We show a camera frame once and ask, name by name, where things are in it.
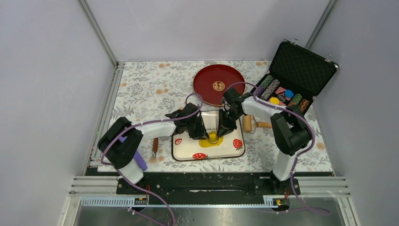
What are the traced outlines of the yellow dough piece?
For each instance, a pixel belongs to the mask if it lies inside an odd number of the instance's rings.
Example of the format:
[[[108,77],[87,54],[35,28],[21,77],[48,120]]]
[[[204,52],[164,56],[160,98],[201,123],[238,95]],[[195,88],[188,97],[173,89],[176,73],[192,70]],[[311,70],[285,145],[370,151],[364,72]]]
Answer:
[[[219,137],[219,142],[218,142],[218,144],[216,144],[216,145],[211,145],[211,144],[207,141],[207,139],[205,139],[205,140],[200,140],[200,141],[199,141],[200,147],[207,148],[207,147],[219,146],[219,145],[223,142],[223,137]]]

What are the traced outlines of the wooden dough roller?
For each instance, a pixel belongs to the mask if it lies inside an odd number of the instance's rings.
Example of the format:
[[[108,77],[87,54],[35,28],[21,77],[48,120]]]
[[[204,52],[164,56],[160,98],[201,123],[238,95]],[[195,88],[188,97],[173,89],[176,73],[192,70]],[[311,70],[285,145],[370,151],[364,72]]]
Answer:
[[[272,128],[269,122],[256,121],[252,115],[244,115],[242,120],[242,129],[246,133],[253,134],[257,128]]]

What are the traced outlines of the strawberry print rectangular tray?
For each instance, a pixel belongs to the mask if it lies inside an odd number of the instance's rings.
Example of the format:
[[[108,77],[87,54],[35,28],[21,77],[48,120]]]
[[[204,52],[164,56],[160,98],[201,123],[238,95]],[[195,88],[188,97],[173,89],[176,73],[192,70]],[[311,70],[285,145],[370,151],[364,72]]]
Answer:
[[[242,156],[246,148],[240,120],[236,121],[236,130],[216,139],[218,115],[218,111],[201,112],[209,139],[194,140],[187,132],[172,136],[172,157],[176,161],[197,161]]]

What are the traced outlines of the clear tape roll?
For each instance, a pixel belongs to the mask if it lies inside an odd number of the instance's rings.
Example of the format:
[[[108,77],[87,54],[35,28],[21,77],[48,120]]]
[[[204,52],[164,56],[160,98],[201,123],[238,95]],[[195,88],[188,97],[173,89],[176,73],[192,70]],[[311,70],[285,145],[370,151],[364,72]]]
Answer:
[[[209,138],[207,139],[207,141],[211,145],[216,145],[219,142],[219,136],[215,132],[209,133]]]

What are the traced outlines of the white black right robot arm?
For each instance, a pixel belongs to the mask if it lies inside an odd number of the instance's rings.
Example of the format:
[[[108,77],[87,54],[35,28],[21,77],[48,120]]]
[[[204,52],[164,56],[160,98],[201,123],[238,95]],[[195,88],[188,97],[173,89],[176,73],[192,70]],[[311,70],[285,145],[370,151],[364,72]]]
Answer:
[[[270,180],[270,188],[276,194],[286,191],[289,185],[287,180],[294,174],[297,158],[315,144],[314,130],[300,108],[296,105],[274,105],[252,93],[241,95],[235,88],[224,92],[223,102],[228,109],[219,111],[218,137],[236,130],[236,121],[243,115],[252,115],[271,124],[279,155],[272,170],[274,178]]]

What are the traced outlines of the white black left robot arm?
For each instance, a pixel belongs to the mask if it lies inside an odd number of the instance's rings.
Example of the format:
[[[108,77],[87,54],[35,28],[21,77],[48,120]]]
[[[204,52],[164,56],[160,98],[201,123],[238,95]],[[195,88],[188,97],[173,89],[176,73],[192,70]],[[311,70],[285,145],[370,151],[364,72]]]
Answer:
[[[139,194],[145,190],[143,171],[134,160],[140,143],[158,137],[171,137],[187,132],[194,140],[207,139],[200,108],[188,103],[182,110],[166,114],[160,120],[132,124],[126,117],[118,118],[97,143],[110,165],[128,182],[128,188]]]

